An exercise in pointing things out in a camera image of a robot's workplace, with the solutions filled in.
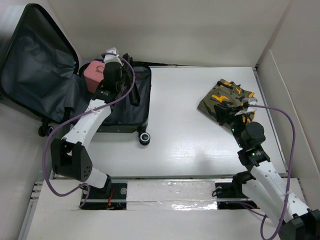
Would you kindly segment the camouflage shorts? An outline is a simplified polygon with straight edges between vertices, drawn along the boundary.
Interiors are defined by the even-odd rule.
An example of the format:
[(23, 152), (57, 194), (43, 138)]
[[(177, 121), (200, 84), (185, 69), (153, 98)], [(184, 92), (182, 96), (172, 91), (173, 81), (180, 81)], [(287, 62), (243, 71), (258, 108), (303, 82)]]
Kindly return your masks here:
[(215, 106), (235, 108), (243, 106), (246, 98), (253, 98), (254, 92), (241, 88), (241, 85), (233, 81), (220, 79), (216, 85), (199, 102), (197, 109), (215, 122), (219, 118)]

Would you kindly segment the pink toiletry case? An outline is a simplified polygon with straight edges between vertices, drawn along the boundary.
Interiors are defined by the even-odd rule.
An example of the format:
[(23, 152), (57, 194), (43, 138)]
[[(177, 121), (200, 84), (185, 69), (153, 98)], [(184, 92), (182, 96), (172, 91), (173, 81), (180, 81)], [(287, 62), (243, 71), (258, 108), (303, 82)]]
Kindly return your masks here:
[(94, 60), (84, 70), (84, 79), (90, 93), (94, 94), (99, 83), (104, 79), (104, 69), (105, 64), (103, 62)]

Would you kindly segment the black space-print suitcase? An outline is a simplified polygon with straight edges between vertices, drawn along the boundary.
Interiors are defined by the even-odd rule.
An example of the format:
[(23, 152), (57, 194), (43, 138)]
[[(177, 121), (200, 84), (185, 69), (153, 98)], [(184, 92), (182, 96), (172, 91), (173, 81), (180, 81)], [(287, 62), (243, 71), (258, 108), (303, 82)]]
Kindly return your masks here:
[[(56, 22), (37, 3), (9, 5), (0, 19), (0, 90), (16, 104), (41, 119), (38, 134), (48, 136), (52, 123), (63, 123), (85, 111), (92, 98), (84, 71), (92, 61), (80, 65), (77, 53)], [(140, 105), (129, 97), (111, 108), (99, 127), (101, 132), (138, 132), (146, 146), (151, 71), (133, 61)]]

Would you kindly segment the black roll-up pouch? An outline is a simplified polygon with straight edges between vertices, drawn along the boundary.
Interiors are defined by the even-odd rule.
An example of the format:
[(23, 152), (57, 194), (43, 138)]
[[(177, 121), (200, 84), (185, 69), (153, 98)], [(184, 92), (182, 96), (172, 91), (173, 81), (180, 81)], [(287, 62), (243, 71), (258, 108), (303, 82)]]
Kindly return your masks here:
[(123, 76), (125, 78), (126, 91), (129, 92), (127, 96), (129, 98), (130, 104), (134, 107), (138, 107), (140, 105), (141, 98), (140, 98), (140, 94), (139, 94), (136, 83), (133, 83), (134, 76), (133, 76), (132, 68), (134, 67), (134, 63), (133, 63), (133, 58), (131, 56), (130, 56), (130, 64), (128, 66), (131, 69), (131, 75), (127, 75), (125, 72), (123, 72)]

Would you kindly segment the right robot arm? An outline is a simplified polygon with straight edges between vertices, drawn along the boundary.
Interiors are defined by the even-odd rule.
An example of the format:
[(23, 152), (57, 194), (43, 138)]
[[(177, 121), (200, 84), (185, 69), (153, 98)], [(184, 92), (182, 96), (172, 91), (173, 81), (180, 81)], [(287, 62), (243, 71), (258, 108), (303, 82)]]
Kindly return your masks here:
[(233, 176), (231, 191), (237, 197), (251, 199), (276, 227), (270, 236), (273, 240), (318, 240), (320, 238), (320, 211), (312, 210), (290, 190), (290, 178), (284, 182), (264, 151), (264, 127), (248, 121), (255, 105), (230, 107), (214, 106), (219, 125), (229, 127), (240, 151), (237, 153), (246, 171)]

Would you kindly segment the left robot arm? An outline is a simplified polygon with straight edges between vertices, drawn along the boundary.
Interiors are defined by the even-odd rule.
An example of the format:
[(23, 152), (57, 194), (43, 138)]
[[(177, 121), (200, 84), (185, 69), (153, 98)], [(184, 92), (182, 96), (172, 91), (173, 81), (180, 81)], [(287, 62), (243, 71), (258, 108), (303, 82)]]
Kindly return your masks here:
[(111, 177), (94, 168), (88, 147), (98, 128), (112, 113), (112, 107), (124, 100), (136, 83), (136, 74), (128, 55), (119, 56), (107, 52), (103, 65), (91, 62), (93, 69), (86, 68), (85, 79), (101, 71), (102, 79), (93, 90), (92, 98), (84, 113), (69, 120), (76, 124), (62, 138), (50, 143), (52, 171), (63, 177), (78, 181), (78, 188), (95, 193), (100, 198), (112, 195)]

